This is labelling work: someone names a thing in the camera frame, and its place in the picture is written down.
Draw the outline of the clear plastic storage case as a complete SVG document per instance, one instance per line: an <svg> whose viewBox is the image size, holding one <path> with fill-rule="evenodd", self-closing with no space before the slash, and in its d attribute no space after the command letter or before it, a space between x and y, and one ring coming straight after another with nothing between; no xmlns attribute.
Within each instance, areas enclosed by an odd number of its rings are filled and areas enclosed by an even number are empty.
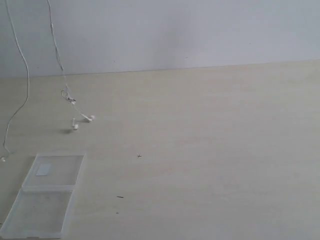
<svg viewBox="0 0 320 240"><path fill-rule="evenodd" d="M1 226L1 238L62 238L86 161L84 152L39 152Z"/></svg>

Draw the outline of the white wired earphones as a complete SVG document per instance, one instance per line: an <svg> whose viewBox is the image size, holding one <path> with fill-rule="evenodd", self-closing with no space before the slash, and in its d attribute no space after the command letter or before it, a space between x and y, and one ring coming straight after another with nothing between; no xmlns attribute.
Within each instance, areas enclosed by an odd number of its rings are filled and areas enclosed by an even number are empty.
<svg viewBox="0 0 320 240"><path fill-rule="evenodd" d="M64 80L64 88L60 91L60 94L63 97L63 99L72 107L73 118L71 121L71 130L76 131L79 129L79 124L78 124L78 121L77 121L75 114L78 114L79 116L81 116L85 120L86 123L93 122L96 117L94 115L89 116L89 115L84 114L83 111L77 106L76 99L74 97L72 97L72 94L71 94L71 91L70 91L70 88L69 88L68 82L67 82L67 75L65 74L65 68L64 68L63 63L61 61L60 50L58 48L58 44L57 44L57 40L56 40L56 36L55 36L54 21L53 21L53 15L52 15L52 5L49 0L46 3L48 6L49 26L50 26L50 33L51 33L52 42L53 42L54 50L55 50L55 58L56 58L56 62L58 64L58 66L60 68L61 76L63 77L63 80ZM15 110L15 112L11 115L11 117L9 118L9 120L6 124L5 132L4 132L4 136L3 136L3 141L2 141L2 147L5 150L5 154L0 157L0 160L2 162L5 162L6 159L9 158L10 155L12 154L11 151L7 147L7 138L8 138L8 134L9 134L9 129L10 129L10 126L11 126L13 119L16 117L16 115L24 108L26 103L29 101L30 84L31 84L30 68L29 68L27 60L23 54L23 51L21 49L21 46L20 46L18 38L17 38L17 33L16 33L15 25L12 20L12 15L10 12L9 3L6 0L4 2L4 4L5 4L8 20L10 23L11 31L12 31L12 34L14 37L14 42L17 47L18 53L19 53L20 57L22 58L22 61L24 63L25 70L26 70L26 96L25 96L24 102Z"/></svg>

